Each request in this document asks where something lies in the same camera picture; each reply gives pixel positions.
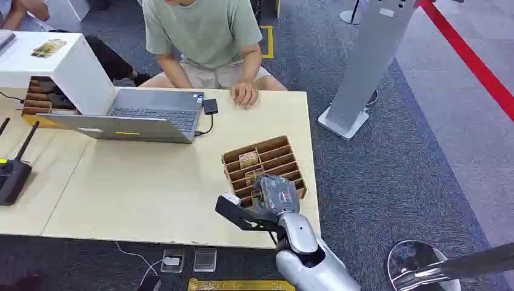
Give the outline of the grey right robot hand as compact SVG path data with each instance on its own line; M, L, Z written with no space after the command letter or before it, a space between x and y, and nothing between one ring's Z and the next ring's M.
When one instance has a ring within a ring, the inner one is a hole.
M281 176L259 175L253 188L256 193L251 194L252 207L270 219L277 220L285 213L299 213L300 203L295 184Z

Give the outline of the person's left hand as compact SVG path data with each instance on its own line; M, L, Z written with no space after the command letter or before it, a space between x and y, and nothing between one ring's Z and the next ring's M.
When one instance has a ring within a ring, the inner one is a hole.
M240 107L253 106L258 98L258 88L254 83L239 82L231 87L230 94L236 105Z

